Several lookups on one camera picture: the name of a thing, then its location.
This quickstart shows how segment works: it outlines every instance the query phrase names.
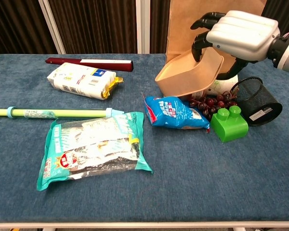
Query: table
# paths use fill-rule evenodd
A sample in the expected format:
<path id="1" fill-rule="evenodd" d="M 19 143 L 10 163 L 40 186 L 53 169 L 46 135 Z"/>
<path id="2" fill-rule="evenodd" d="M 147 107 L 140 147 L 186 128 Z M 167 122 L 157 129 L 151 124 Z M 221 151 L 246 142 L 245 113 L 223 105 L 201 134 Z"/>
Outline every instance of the table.
<path id="1" fill-rule="evenodd" d="M 48 57 L 133 60 L 106 101 L 55 90 Z M 155 76 L 164 54 L 0 55 L 0 108 L 106 108 L 145 112 L 142 94 L 161 97 Z M 249 64 L 283 104 L 281 115 L 247 136 L 221 143 L 212 131 L 154 128 L 144 120 L 140 170 L 36 183 L 51 120 L 0 117 L 0 228 L 289 227 L 289 73 L 271 61 Z"/>

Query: red case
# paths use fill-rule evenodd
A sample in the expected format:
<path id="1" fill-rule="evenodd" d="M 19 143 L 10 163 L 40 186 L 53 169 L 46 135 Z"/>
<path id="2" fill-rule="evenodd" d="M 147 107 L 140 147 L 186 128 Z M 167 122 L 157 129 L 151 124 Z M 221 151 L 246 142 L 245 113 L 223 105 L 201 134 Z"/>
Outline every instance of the red case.
<path id="1" fill-rule="evenodd" d="M 48 64 L 72 63 L 113 71 L 133 71 L 131 60 L 48 58 L 45 62 Z"/>

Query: white table edge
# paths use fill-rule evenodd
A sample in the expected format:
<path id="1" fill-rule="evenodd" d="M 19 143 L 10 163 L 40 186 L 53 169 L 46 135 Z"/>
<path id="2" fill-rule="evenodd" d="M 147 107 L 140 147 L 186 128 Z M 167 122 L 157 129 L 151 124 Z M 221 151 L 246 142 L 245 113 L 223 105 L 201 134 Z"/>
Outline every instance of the white table edge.
<path id="1" fill-rule="evenodd" d="M 236 227 L 289 228 L 289 221 L 0 223 L 0 229 L 9 229 L 9 228 L 180 229 L 180 228 L 236 228 Z"/>

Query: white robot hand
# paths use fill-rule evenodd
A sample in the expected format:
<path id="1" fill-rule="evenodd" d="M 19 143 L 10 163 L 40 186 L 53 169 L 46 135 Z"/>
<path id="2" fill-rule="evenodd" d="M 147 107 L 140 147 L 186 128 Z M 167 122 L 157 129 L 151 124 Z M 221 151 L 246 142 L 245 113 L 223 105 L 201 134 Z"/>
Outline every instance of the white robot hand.
<path id="1" fill-rule="evenodd" d="M 227 14 L 211 12 L 191 26 L 210 29 L 196 36 L 192 45 L 194 59 L 199 62 L 201 50 L 215 47 L 234 57 L 236 62 L 219 80 L 235 76 L 248 62 L 256 63 L 269 58 L 274 67 L 289 72 L 289 33 L 280 36 L 278 21 L 242 11 Z"/>

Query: blue ring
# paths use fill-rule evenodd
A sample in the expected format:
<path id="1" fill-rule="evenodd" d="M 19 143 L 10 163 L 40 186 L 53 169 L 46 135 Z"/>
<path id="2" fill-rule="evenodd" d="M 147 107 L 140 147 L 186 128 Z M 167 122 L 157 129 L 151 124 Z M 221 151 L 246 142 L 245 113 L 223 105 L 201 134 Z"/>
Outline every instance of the blue ring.
<path id="1" fill-rule="evenodd" d="M 8 118 L 11 118 L 11 119 L 14 119 L 15 117 L 12 116 L 12 110 L 15 109 L 16 107 L 9 107 L 7 109 L 7 115 L 8 115 Z"/>

